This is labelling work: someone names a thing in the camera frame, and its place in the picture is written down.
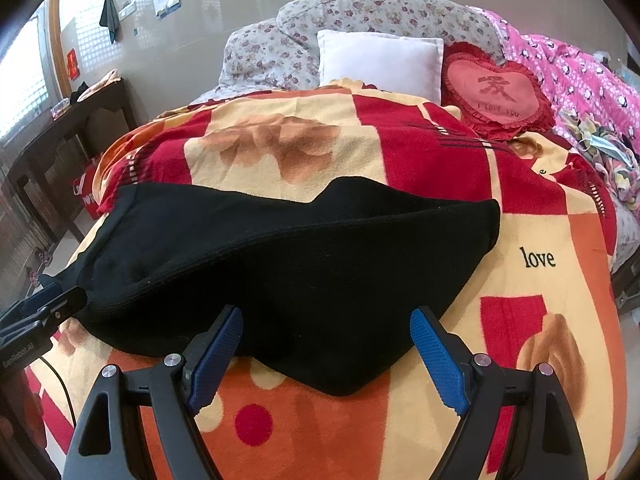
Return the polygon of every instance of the red bag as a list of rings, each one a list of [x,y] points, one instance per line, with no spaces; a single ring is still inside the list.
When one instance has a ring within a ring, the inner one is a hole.
[[[74,195],[80,197],[84,208],[94,220],[100,218],[100,213],[98,213],[98,203],[95,201],[92,191],[94,175],[97,169],[97,164],[92,162],[87,166],[86,170],[84,170],[81,177],[74,180]]]

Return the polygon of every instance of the pink blanket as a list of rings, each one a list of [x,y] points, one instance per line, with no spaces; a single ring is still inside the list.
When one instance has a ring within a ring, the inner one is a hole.
[[[520,34],[497,14],[473,9],[498,31],[504,57],[522,63],[537,76],[556,115],[556,134],[575,146],[558,113],[563,109],[574,116],[588,113],[619,137],[628,137],[640,153],[640,96],[635,89],[575,46],[538,34]]]

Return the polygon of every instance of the white pillow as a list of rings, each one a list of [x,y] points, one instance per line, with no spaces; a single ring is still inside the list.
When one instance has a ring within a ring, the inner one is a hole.
[[[381,32],[318,32],[320,86],[347,77],[440,104],[444,42]]]

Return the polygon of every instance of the blanket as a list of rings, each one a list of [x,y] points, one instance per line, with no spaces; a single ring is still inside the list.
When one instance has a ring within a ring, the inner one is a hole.
[[[607,265],[615,241],[610,199],[588,164],[581,167],[553,140],[526,133],[512,146],[489,142],[465,128],[458,113],[345,80],[185,107],[111,146],[94,194],[107,213],[119,186],[148,181],[310,202],[339,176],[364,176],[424,197],[493,198],[501,211],[496,245],[442,323],[501,366],[551,363],[576,418],[590,479],[612,478],[626,384]],[[56,338],[47,357],[69,385],[76,412],[105,364],[131,370],[156,362],[115,351],[75,320]],[[51,433],[68,449],[59,385],[39,363],[30,380]],[[503,409],[482,478],[495,477],[511,413]],[[142,416],[158,478],[168,479],[153,416]],[[415,348],[348,397],[320,394],[255,358],[234,359],[196,418],[226,480],[428,478],[457,421]]]
[[[620,144],[640,153],[640,95],[633,87],[576,46],[539,34],[521,34],[494,12],[474,10],[495,27],[504,56],[537,76],[551,101],[556,134],[578,149],[580,139],[576,138],[572,122],[589,118],[609,130]],[[635,163],[625,167],[631,172],[631,183],[621,182],[622,192],[618,186],[610,189],[640,218],[638,190],[633,183],[638,174],[635,167]]]

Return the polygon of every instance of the face mask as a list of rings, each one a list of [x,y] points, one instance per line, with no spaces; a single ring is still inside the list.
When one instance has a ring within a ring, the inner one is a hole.
[[[623,162],[624,164],[626,164],[626,166],[630,170],[634,168],[630,157],[626,153],[621,152],[620,149],[615,144],[613,144],[607,139],[603,139],[602,137],[592,135],[592,136],[589,136],[587,139],[581,139],[578,142],[578,147],[584,150],[585,152],[589,148],[596,148],[600,152],[606,153],[611,158],[615,158],[616,160]]]

